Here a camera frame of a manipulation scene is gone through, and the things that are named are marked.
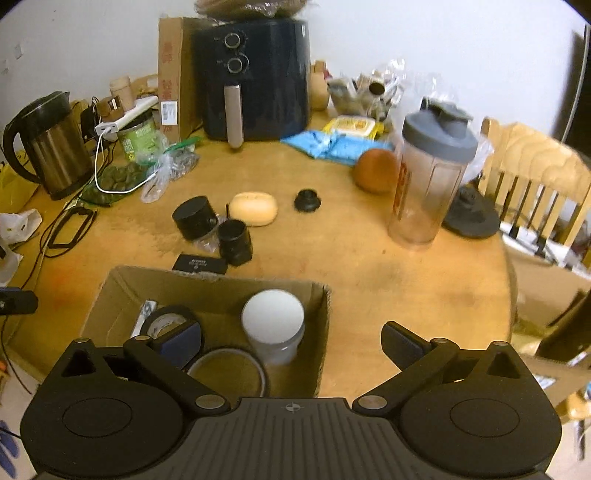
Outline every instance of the blue package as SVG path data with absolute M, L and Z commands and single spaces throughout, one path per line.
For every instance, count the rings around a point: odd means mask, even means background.
M 292 137 L 283 138 L 281 142 L 312 158 L 331 160 L 351 167 L 357 163 L 362 154 L 372 148 L 392 150 L 392 145 L 387 142 L 349 137 L 337 133 L 325 134 L 317 130 L 308 130 Z

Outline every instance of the air fryer handle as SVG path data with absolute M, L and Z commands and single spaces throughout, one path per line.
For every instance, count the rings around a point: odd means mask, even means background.
M 242 125 L 242 96 L 240 85 L 227 85 L 223 88 L 226 105 L 226 132 L 228 143 L 232 148 L 240 148 L 244 143 Z

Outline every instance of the air fryer knob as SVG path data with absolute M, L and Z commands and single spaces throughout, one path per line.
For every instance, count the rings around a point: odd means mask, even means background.
M 234 48 L 238 48 L 240 46 L 241 41 L 240 35 L 238 35 L 236 32 L 230 32 L 224 37 L 223 44 L 227 48 L 233 50 Z
M 228 60 L 228 63 L 226 63 L 226 67 L 230 73 L 240 73 L 244 68 L 244 63 L 239 57 L 232 57 Z

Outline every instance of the black cup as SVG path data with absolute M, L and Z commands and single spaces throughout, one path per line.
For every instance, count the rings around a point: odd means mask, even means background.
M 190 242 L 207 235 L 217 225 L 216 212 L 205 196 L 192 198 L 179 205 L 173 213 L 173 220 L 185 240 Z
M 231 218 L 217 228 L 220 240 L 220 254 L 233 267 L 239 267 L 252 260 L 251 234 L 241 220 Z

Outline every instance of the barcode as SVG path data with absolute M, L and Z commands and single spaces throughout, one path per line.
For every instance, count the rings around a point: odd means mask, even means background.
M 163 125 L 177 125 L 177 102 L 161 102 L 160 116 Z

